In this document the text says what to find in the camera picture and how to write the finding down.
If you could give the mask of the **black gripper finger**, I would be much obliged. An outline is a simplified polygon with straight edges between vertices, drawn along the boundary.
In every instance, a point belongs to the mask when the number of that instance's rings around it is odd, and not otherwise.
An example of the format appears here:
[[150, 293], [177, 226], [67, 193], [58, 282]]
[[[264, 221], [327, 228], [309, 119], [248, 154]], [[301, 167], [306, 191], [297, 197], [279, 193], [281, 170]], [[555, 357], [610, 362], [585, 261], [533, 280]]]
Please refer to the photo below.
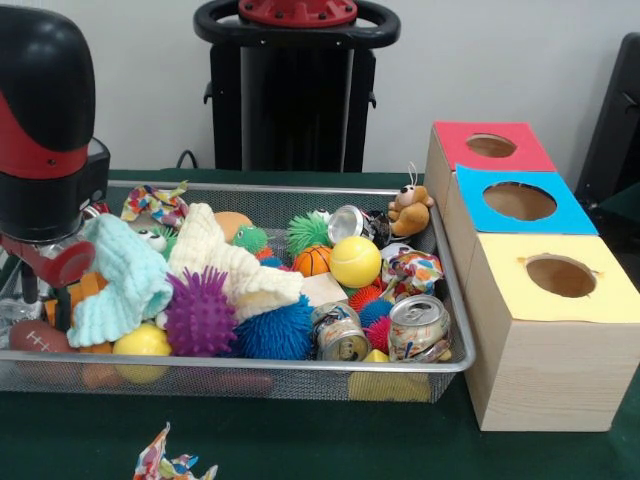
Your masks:
[[71, 328], [72, 323], [71, 294], [67, 287], [55, 288], [54, 297], [57, 301], [55, 306], [55, 328], [62, 333], [66, 333]]
[[38, 277], [25, 261], [21, 264], [21, 286], [25, 303], [34, 304], [39, 300]]

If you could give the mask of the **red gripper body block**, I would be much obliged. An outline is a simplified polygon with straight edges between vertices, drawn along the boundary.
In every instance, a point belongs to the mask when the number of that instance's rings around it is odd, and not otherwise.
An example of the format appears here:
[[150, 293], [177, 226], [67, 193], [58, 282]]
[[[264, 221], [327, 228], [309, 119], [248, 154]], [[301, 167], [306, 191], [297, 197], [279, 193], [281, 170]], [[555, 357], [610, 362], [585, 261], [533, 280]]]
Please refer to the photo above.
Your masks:
[[2, 235], [1, 246], [29, 264], [38, 280], [55, 288], [79, 281], [91, 267], [96, 254], [94, 245], [79, 236], [57, 243], [34, 244]]

